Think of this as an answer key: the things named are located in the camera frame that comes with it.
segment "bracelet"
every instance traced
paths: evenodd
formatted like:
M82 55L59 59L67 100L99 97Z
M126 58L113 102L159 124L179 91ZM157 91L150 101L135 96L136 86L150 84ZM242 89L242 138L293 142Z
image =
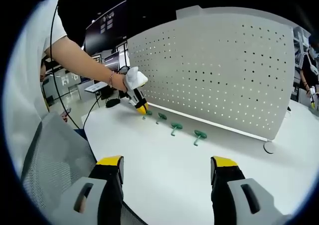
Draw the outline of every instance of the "bracelet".
M110 75L110 83L109 83L109 86L110 86L111 88L113 87L113 84L112 84L113 76L114 76L114 71L112 71L112 73L111 73L111 75Z

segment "green peg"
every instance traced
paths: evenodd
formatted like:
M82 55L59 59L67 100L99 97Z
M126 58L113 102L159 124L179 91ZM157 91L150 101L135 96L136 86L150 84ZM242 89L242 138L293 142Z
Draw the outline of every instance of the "green peg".
M165 120L167 120L167 117L166 117L166 115L164 115L164 114L162 114L162 113L159 113L159 118L157 119L156 124L159 124L159 120L160 120L160 119L165 119Z
M197 141L199 140L199 138L203 138L203 139L206 139L207 138L207 134L202 132L202 131L199 131L199 130L194 130L194 133L198 136L197 139L195 140L194 142L194 145L195 146L198 146L197 144Z
M174 131L176 129L183 129L183 126L181 124L179 124L179 123L172 122L171 126L174 128L173 131L171 132L171 136L175 136L174 135Z
M146 110L146 115L153 115L153 112L150 110Z

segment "black cable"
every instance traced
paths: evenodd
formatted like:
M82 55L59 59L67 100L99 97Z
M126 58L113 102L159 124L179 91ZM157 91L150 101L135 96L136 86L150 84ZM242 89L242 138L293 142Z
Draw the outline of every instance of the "black cable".
M97 100L94 102L94 104L93 104L93 105L92 105L92 107L90 108L89 113L88 113L88 115L87 115L87 116L86 116L86 118L85 118L85 121L84 121L84 124L83 124L83 129L84 129L84 126L85 126L86 120L88 119L88 117L89 117L89 115L90 115L90 113L91 113L91 110L92 110L92 109L93 109L93 107L95 106L96 102L98 102L98 101L99 101L99 99L101 98L101 96L102 96L102 95L100 95L100 97L98 97L98 98L97 98Z
M50 58L51 58L51 62L53 61L52 59L52 32L53 32L53 23L54 23L54 18L55 18L55 14L56 14L56 11L58 9L58 4L56 5L55 7L55 11L54 11L54 15L53 15L53 19L52 19L52 25L51 25L51 32L50 32ZM60 93L59 93L59 90L58 90L58 86L56 84L56 79L55 79L55 75L54 75L54 68L52 68L52 74L53 74L53 80L54 80L54 85L55 85L55 88L56 88L56 92L58 93L58 96L59 96L59 99L61 101L61 104L63 106L63 109L65 111L65 114L66 116L68 116L70 118L70 120L74 123L74 125L80 129L80 127L74 122L74 120L71 118L70 114L68 113L68 111L66 110L64 104L63 104L63 101L62 101L62 98L60 96Z

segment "white pegboard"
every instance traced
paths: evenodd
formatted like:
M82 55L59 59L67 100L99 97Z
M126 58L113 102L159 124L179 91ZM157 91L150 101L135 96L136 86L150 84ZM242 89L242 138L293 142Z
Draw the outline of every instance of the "white pegboard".
M294 78L292 29L242 14L168 22L128 40L147 100L274 139Z

